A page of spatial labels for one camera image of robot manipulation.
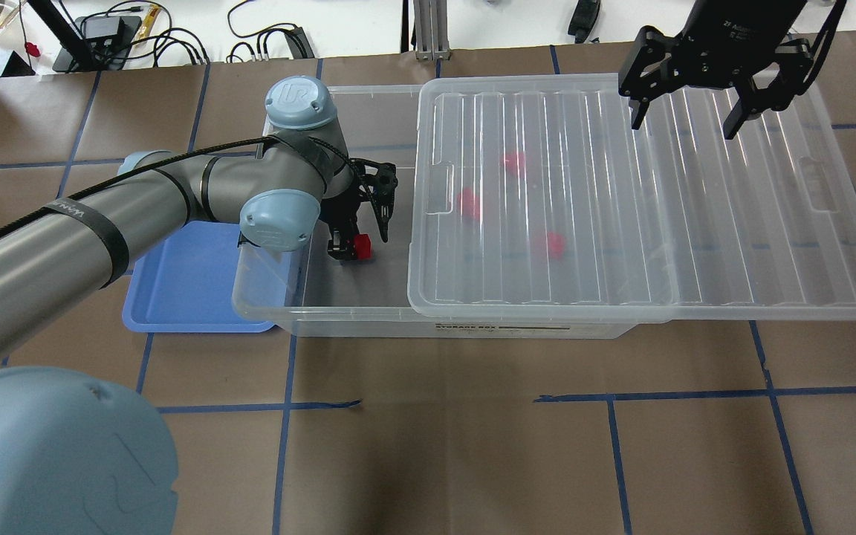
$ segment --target cable strap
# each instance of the cable strap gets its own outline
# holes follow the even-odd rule
[[[108,255],[111,257],[111,277],[101,288],[108,287],[109,284],[118,280],[128,270],[130,263],[130,251],[128,250],[128,242],[121,234],[121,230],[115,227],[100,211],[92,209],[92,207],[81,204],[78,201],[72,201],[67,197],[55,199],[51,203],[45,204],[44,209],[51,210],[54,213],[60,213],[71,217],[72,219],[91,228],[91,231],[101,239],[108,250]]]
[[[329,180],[335,176],[332,159],[325,153],[325,150],[320,149],[309,136],[299,131],[285,131],[285,129],[282,129],[281,131],[273,132],[269,137],[272,139],[266,143],[267,147],[273,145],[273,140],[282,143],[282,145],[288,146],[289,149],[293,149],[297,155],[302,157],[306,163],[309,163],[316,170],[316,173],[319,173],[319,177],[322,179],[322,193],[325,194],[326,190],[329,189]]]

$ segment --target red object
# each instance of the red object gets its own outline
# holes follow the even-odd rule
[[[461,193],[455,197],[455,203],[462,216],[475,221],[482,219],[482,200],[475,195],[475,190],[471,187],[462,189]]]
[[[506,170],[506,172],[519,176],[521,169],[524,169],[526,158],[524,158],[523,152],[506,152],[504,153],[502,163],[504,164],[504,170]]]
[[[352,239],[352,244],[356,247],[357,260],[368,260],[372,257],[372,240],[368,234],[357,234]]]
[[[563,234],[547,233],[547,258],[560,260],[567,248],[567,240]]]
[[[27,51],[28,55],[30,55],[31,57],[42,57],[42,51],[39,51],[38,47],[31,43],[25,44],[25,51]]]

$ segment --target ur logo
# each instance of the ur logo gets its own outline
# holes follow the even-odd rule
[[[309,90],[306,87],[300,87],[299,84],[286,84],[279,98],[282,98],[282,102],[294,103],[302,101],[308,95]]]

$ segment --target power adapter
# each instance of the power adapter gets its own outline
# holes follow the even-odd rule
[[[594,30],[600,14],[600,0],[577,0],[574,16],[570,19],[567,34],[573,35],[574,43],[583,43]]]
[[[292,37],[286,35],[286,44],[289,45],[289,51],[293,54],[294,58],[314,58],[316,54],[312,51],[312,45],[309,44],[309,38],[306,37],[305,30],[302,29],[302,26],[293,27],[293,30],[290,30],[292,33]]]

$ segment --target table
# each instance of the table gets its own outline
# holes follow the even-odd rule
[[[2,79],[0,224],[134,150],[251,136],[287,75],[604,72],[627,50]],[[856,33],[831,53],[819,84],[856,185]],[[146,335],[122,325],[127,285],[7,365],[80,369],[159,406],[181,466],[174,533],[856,533],[856,322],[668,322],[612,341]]]

